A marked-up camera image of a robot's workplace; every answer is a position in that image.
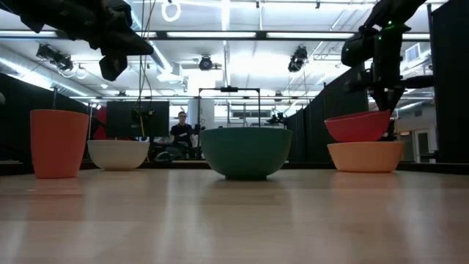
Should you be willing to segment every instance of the wooden table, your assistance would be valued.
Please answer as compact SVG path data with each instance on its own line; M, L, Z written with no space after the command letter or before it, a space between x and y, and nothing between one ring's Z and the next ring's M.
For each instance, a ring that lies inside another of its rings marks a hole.
M282 170L0 177L0 263L469 263L469 177Z

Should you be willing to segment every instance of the bowl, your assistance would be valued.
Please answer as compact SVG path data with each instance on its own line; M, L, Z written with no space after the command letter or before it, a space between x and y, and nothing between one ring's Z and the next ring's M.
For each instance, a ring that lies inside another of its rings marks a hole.
M200 133L202 151L227 180L266 180L287 160L293 132L277 128L216 128Z
M375 142L388 130L391 111L366 111L325 121L329 134L338 142Z
M403 142L349 142L329 144L329 153L342 172L392 172L404 149Z
M90 140L88 151L96 166L105 170L131 170L144 163L149 143L126 140Z

